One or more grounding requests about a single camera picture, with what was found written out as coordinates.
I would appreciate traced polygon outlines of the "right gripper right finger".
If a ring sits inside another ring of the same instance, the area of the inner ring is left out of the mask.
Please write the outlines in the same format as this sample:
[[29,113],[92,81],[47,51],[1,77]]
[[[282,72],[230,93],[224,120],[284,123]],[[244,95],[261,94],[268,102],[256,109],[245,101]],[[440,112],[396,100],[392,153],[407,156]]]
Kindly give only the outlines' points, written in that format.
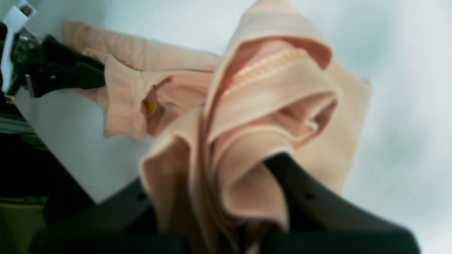
[[265,160],[284,192],[289,231],[273,232],[263,254],[419,254],[413,233],[323,186],[287,153]]

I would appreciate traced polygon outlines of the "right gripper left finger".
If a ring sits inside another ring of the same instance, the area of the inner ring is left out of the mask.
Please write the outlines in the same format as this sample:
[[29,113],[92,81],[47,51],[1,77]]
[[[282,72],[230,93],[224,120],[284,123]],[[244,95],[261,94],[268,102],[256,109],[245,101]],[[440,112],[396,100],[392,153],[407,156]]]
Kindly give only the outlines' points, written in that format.
[[160,233],[140,180],[68,219],[40,230],[31,254],[190,254],[184,236]]

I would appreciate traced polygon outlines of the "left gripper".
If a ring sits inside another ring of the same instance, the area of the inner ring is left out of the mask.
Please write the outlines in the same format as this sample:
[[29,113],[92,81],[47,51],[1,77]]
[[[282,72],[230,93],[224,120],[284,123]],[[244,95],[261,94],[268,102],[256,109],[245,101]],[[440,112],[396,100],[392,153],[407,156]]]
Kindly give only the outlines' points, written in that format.
[[31,66],[32,50],[40,40],[26,28],[13,32],[1,22],[2,93],[6,104],[16,103],[16,94],[24,87],[32,98],[63,89],[95,89],[106,85],[105,66],[97,59],[78,53],[47,35],[42,40],[44,59],[59,65],[41,65],[26,74]]

